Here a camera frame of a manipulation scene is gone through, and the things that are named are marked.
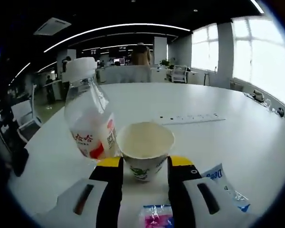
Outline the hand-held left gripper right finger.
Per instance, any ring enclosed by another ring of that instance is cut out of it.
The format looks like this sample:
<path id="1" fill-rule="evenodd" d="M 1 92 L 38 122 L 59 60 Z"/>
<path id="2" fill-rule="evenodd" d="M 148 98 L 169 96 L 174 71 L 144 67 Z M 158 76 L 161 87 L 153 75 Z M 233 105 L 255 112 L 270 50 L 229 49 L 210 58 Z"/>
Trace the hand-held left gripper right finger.
<path id="1" fill-rule="evenodd" d="M 167 157 L 169 201 L 176 228 L 230 228 L 232 203 L 217 183 L 181 156 Z"/>

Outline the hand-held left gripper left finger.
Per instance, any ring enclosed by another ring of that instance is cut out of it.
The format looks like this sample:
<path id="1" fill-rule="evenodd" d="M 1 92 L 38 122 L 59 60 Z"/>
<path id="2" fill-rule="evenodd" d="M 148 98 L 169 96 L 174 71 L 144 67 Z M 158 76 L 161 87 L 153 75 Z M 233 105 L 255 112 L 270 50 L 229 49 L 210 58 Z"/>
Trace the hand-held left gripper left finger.
<path id="1" fill-rule="evenodd" d="M 57 199 L 57 228 L 116 228 L 122 200 L 122 157 L 101 160 Z"/>

